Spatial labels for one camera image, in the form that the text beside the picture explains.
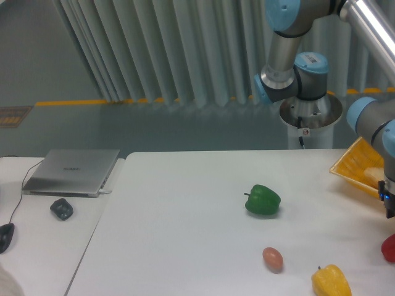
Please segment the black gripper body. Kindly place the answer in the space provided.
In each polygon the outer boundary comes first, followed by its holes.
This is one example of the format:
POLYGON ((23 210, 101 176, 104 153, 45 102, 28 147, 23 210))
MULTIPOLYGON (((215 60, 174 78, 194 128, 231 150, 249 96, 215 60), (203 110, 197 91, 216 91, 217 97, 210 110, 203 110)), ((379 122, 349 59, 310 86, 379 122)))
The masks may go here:
POLYGON ((394 210, 394 194, 387 190, 384 180, 378 182, 378 195, 383 201, 385 209, 394 210))

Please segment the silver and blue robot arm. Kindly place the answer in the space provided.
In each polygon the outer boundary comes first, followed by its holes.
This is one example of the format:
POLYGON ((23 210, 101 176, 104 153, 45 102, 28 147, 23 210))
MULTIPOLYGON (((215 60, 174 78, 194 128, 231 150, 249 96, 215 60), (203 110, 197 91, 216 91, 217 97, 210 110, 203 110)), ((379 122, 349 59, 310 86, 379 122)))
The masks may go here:
MULTIPOLYGON (((375 1, 267 1, 267 22, 273 30, 268 61, 254 77, 262 102, 288 100, 282 120, 299 137, 334 123, 341 115, 339 101, 328 96, 328 62, 315 52, 299 52, 301 38, 316 19, 332 14, 350 24, 390 81, 394 80, 394 28, 375 1)), ((394 101, 371 97, 356 100, 346 120, 384 160, 378 196, 386 216, 394 216, 394 101)))

